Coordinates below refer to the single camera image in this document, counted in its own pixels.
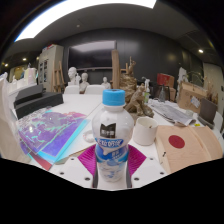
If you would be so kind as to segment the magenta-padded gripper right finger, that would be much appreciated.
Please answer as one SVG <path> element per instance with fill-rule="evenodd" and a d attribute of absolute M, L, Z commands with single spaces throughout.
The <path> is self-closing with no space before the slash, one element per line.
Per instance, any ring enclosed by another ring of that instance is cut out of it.
<path fill-rule="evenodd" d="M 134 146 L 129 146 L 126 169 L 128 188 L 140 188 L 167 175 L 154 157 L 146 157 Z"/>

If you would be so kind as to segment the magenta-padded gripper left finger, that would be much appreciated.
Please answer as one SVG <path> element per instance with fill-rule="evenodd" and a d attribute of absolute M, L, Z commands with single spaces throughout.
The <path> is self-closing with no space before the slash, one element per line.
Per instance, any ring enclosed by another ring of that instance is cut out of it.
<path fill-rule="evenodd" d="M 95 146 L 92 145 L 61 159 L 52 166 L 50 172 L 81 187 L 96 188 L 98 170 Z"/>

